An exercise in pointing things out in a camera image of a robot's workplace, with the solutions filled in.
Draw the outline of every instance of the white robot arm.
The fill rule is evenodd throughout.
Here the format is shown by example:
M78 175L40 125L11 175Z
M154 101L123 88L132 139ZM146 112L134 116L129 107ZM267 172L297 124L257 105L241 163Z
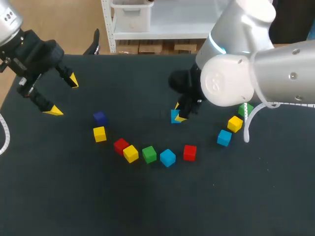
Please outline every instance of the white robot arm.
M6 0L0 0L0 46L19 32L23 17Z
M315 41L274 48L269 0L231 0L190 71L174 72L170 86L182 94L179 121L203 100L218 106L248 101L314 104Z

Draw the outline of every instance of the light blue cube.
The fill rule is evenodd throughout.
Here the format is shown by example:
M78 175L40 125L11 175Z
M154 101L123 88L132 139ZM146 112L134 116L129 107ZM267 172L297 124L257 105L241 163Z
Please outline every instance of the light blue cube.
M167 149L159 155L159 159L166 167L169 167L175 163L176 155L170 149Z
M221 130L218 136L217 143L227 147L231 141L231 137L232 137L232 133L227 132L225 130Z
M172 124L180 124L180 121L175 120L178 116L180 110L171 110L171 123Z

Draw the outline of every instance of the storage bin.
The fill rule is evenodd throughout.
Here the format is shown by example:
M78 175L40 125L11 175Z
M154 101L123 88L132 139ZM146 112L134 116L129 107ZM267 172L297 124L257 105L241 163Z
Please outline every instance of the storage bin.
M113 0L116 27L120 32L149 32L153 5L147 0Z

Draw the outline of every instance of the green cube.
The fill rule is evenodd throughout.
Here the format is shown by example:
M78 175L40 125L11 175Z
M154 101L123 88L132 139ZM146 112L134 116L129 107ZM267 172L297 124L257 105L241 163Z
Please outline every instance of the green cube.
M252 110L254 109L254 107L251 104L247 104L247 112L248 115L250 115L250 113L252 112ZM242 117L244 117L244 103L240 106L240 108L238 109L238 114Z
M142 154L147 164L157 160L157 153L152 146L142 149Z

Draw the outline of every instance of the dark blue cube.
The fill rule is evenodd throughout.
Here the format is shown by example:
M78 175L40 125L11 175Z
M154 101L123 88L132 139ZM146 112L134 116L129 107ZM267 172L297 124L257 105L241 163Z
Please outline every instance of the dark blue cube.
M108 125L108 120L103 112L97 112L94 115L94 119L97 122L98 126L107 126Z
M225 130L221 130L218 136L217 143L227 147L231 141L231 137L232 137L232 133L227 132Z

